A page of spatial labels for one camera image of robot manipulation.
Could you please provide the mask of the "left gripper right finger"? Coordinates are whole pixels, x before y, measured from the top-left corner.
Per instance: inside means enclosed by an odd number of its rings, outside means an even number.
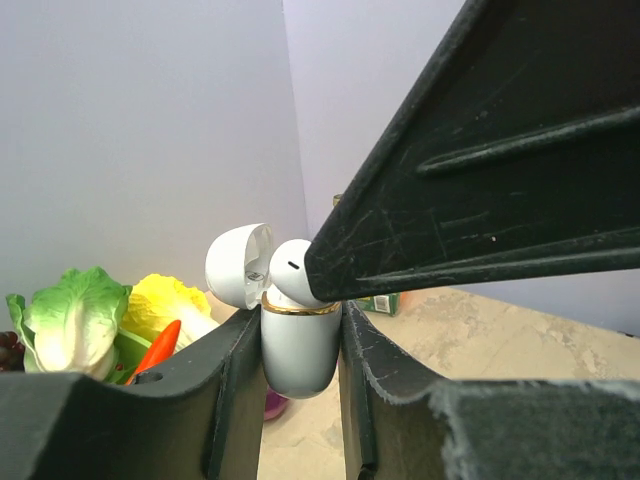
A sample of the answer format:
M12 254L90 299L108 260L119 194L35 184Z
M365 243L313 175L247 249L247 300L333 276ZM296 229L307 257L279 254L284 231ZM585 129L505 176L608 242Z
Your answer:
M447 379L342 306L350 479L635 479L639 385Z

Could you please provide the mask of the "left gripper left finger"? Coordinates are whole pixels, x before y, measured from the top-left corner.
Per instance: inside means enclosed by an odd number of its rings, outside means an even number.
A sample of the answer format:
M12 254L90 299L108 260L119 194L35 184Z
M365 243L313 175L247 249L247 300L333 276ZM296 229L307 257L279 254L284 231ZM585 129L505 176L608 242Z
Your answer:
M260 314L239 310L129 386L1 377L5 479L253 479L265 377Z

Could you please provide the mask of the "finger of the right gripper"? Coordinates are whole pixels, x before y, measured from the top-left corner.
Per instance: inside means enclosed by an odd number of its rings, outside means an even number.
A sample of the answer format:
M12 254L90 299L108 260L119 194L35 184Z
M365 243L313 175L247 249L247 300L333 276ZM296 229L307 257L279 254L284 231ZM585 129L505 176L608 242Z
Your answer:
M468 1L305 257L325 301L639 265L639 5Z

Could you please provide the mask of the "white gold-rimmed charging case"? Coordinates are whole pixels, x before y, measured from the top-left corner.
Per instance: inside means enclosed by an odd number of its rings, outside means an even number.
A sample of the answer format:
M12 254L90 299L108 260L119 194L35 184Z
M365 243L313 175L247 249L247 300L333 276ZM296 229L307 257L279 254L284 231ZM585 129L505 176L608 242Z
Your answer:
M205 279L219 301L260 313L262 363L272 390L289 399L319 395L331 382L339 354L342 304L306 308L272 283L272 229L258 223L218 236L205 258Z

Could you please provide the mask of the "white stem earbud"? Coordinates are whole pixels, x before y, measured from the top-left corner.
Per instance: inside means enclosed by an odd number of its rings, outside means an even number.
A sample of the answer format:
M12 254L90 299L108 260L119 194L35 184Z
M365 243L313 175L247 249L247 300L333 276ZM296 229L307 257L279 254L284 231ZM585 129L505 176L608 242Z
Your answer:
M305 255L311 242L293 239L284 242L274 252L270 260L272 283L286 297L306 308L321 308L326 302L318 300L311 292L305 267Z

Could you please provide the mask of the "purple onion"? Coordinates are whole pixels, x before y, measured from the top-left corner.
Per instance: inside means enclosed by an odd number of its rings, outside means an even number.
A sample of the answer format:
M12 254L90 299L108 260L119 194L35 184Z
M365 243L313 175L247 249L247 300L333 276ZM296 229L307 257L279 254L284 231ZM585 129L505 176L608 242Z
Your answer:
M270 421L280 416L288 406L289 399L281 396L272 389L268 389L265 397L264 421Z

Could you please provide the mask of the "orange carrot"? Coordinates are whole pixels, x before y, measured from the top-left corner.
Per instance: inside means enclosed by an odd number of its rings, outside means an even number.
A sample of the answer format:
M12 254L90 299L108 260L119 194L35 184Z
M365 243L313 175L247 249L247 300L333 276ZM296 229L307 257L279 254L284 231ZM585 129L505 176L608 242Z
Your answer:
M138 374L155 367L171 357L174 353L180 331L181 321L175 320L171 322L151 344L138 367L127 380L126 385L131 385Z

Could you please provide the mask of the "green plastic tray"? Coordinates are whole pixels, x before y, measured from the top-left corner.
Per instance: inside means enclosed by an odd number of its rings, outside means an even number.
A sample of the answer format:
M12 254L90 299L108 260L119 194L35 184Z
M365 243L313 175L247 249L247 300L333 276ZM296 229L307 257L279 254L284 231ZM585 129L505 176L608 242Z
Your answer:
M124 385L138 368L151 343L124 329L118 331L114 339L115 364L105 382Z

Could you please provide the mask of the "orange green juice carton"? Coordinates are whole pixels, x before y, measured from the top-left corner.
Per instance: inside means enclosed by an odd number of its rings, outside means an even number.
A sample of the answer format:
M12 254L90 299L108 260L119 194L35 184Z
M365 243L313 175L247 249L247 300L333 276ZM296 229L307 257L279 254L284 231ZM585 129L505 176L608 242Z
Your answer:
M408 295L408 292L374 295L359 298L356 303L363 311L394 317L407 302Z

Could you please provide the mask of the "yellow cabbage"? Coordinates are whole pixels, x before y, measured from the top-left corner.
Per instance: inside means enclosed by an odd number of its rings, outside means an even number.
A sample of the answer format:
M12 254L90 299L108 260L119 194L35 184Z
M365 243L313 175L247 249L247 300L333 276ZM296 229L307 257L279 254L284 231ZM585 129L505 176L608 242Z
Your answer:
M153 342L175 320L181 321L175 353L219 327L203 291L153 273L133 286L121 327Z

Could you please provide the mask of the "green lettuce head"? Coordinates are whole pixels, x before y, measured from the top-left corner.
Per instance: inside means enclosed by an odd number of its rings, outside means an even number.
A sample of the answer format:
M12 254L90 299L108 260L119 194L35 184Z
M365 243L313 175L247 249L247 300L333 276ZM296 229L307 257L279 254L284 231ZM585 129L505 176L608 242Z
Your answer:
M117 364L114 342L131 291L130 285L96 266L65 271L56 284L36 291L30 302L8 294L9 315L25 346L25 371L107 379Z

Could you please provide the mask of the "dark purple grapes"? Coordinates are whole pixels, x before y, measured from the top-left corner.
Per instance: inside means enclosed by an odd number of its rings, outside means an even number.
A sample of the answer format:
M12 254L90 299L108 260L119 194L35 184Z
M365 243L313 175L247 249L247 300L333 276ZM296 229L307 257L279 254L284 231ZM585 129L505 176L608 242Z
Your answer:
M13 331L0 333L0 369L2 372L24 371L25 347Z

